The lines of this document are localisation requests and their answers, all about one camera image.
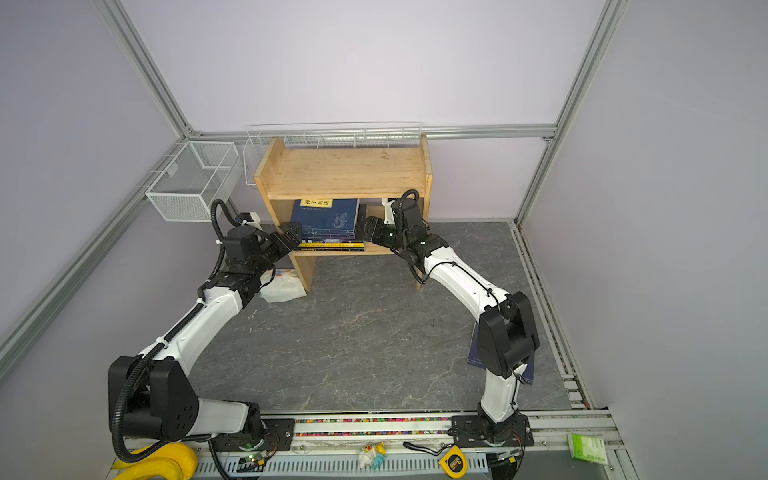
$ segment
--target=yellow tape measure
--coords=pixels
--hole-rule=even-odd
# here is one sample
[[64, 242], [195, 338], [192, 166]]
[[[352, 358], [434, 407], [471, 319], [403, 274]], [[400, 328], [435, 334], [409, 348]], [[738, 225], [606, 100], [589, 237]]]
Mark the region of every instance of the yellow tape measure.
[[464, 452], [456, 445], [452, 446], [448, 453], [439, 461], [440, 466], [451, 478], [461, 478], [467, 472], [469, 464]]

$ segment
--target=wooden bookshelf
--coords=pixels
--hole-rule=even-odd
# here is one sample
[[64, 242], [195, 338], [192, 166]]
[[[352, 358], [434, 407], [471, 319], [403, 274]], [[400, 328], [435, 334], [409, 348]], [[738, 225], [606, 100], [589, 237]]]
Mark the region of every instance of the wooden bookshelf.
[[[427, 139], [416, 148], [289, 149], [272, 139], [253, 175], [275, 225], [290, 221], [296, 199], [399, 197], [419, 192], [424, 220], [432, 199], [432, 162]], [[384, 207], [369, 206], [369, 215], [383, 217]], [[391, 255], [389, 249], [366, 242], [363, 252], [291, 252], [293, 267], [307, 292], [312, 288], [317, 257]]]

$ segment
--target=wire shelf rack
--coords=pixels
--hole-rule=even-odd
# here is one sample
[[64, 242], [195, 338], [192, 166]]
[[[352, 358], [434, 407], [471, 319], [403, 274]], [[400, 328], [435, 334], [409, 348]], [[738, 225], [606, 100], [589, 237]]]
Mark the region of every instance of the wire shelf rack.
[[247, 125], [243, 148], [246, 184], [256, 188], [253, 174], [266, 148], [281, 137], [286, 148], [400, 148], [418, 147], [422, 135], [419, 122], [363, 122], [326, 124]]
[[147, 198], [169, 222], [210, 221], [210, 204], [227, 201], [243, 171], [234, 142], [187, 141], [150, 184]]

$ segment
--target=book cover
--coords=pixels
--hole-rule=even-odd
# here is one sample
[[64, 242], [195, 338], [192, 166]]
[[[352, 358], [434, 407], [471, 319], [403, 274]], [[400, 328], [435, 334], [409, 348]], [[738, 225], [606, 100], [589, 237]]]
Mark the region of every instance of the book cover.
[[334, 199], [322, 206], [306, 206], [306, 201], [296, 200], [293, 206], [292, 222], [301, 223], [302, 238], [353, 236], [357, 214], [356, 198]]
[[364, 252], [365, 247], [310, 247], [299, 248], [301, 252]]
[[363, 248], [363, 242], [302, 242], [299, 248]]
[[571, 433], [568, 435], [568, 448], [571, 450], [571, 458], [608, 465], [603, 439]]
[[329, 235], [326, 237], [304, 237], [301, 239], [301, 243], [362, 243], [362, 241], [355, 240], [353, 237], [347, 235]]
[[[472, 331], [472, 340], [469, 342], [469, 353], [467, 353], [467, 363], [472, 366], [484, 369], [485, 364], [480, 360], [480, 350], [478, 349], [478, 324], [475, 322], [475, 329]], [[528, 385], [533, 385], [534, 354], [528, 357], [528, 366], [523, 372], [523, 380]]]

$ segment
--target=small figurine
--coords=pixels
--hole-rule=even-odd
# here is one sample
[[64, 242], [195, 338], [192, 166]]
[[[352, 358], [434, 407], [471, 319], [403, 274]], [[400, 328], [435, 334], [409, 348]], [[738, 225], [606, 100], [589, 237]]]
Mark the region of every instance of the small figurine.
[[384, 463], [385, 454], [386, 449], [384, 448], [383, 443], [379, 443], [378, 445], [373, 445], [372, 443], [368, 444], [357, 452], [357, 464], [361, 470], [365, 467], [371, 467], [376, 470], [382, 463]]

